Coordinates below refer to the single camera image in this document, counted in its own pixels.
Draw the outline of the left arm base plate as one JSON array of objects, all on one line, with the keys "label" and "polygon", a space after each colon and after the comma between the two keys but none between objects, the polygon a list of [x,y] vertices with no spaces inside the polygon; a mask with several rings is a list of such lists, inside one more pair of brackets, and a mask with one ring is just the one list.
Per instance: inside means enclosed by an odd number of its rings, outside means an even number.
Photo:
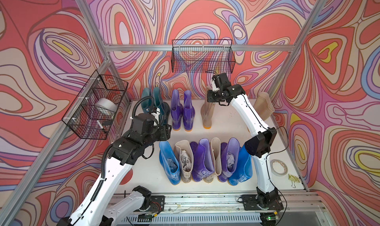
[{"label": "left arm base plate", "polygon": [[139,209],[140,212],[159,213],[164,210],[165,196],[153,195],[143,201],[143,205]]}]

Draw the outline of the dark purple boot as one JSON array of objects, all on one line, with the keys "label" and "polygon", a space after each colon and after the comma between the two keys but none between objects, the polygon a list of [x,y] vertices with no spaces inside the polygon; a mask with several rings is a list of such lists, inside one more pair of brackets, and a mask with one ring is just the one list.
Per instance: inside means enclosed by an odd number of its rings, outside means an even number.
[{"label": "dark purple boot", "polygon": [[177,131],[181,128],[181,121],[183,117],[183,105],[180,102],[180,95],[177,89],[174,89],[172,92],[171,116],[172,116],[172,128],[173,130]]},{"label": "dark purple boot", "polygon": [[192,92],[190,90],[186,90],[184,92],[184,110],[183,110],[183,122],[184,128],[186,131],[191,131],[194,125],[195,119],[195,109],[192,103]]}]

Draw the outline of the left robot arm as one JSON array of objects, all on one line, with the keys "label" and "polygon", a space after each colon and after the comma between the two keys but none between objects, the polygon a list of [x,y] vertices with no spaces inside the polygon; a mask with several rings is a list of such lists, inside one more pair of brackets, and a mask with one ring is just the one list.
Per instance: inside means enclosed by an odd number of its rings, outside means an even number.
[{"label": "left robot arm", "polygon": [[152,133],[134,134],[128,131],[105,151],[101,173],[79,207],[69,216],[58,221],[59,226],[116,226],[135,211],[156,213],[161,210],[151,200],[152,193],[143,186],[135,187],[118,203],[109,206],[110,200],[124,177],[131,171],[137,159],[147,147],[157,141],[170,139],[172,127],[159,126]]}]

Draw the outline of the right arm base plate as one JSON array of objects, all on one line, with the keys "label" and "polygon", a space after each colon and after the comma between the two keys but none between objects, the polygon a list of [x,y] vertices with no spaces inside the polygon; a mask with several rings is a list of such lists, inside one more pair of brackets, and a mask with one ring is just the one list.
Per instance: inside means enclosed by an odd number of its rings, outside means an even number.
[{"label": "right arm base plate", "polygon": [[245,194],[238,198],[245,211],[282,211],[284,205],[278,194]]}]

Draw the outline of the blue boot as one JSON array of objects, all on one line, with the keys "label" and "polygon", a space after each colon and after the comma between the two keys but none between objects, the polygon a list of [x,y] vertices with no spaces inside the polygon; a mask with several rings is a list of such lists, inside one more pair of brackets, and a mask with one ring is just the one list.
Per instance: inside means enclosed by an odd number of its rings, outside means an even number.
[{"label": "blue boot", "polygon": [[173,185],[179,184],[181,181],[179,162],[171,145],[167,141],[161,141],[159,148],[159,161],[167,178]]},{"label": "blue boot", "polygon": [[238,162],[235,172],[229,177],[228,183],[236,186],[239,183],[249,180],[253,175],[251,155],[243,146],[238,155]]}]

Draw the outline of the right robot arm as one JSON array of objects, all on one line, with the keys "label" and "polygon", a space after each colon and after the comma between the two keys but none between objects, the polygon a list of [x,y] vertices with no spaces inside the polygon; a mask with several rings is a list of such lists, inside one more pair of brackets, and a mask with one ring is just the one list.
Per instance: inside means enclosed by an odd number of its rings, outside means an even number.
[{"label": "right robot arm", "polygon": [[257,201],[261,208],[279,200],[278,189],[271,181],[272,174],[269,171],[268,159],[271,145],[277,135],[276,128],[270,128],[253,108],[245,91],[240,85],[215,88],[207,91],[207,101],[227,102],[239,113],[248,130],[251,139],[244,143],[246,151],[253,157],[257,174]]}]

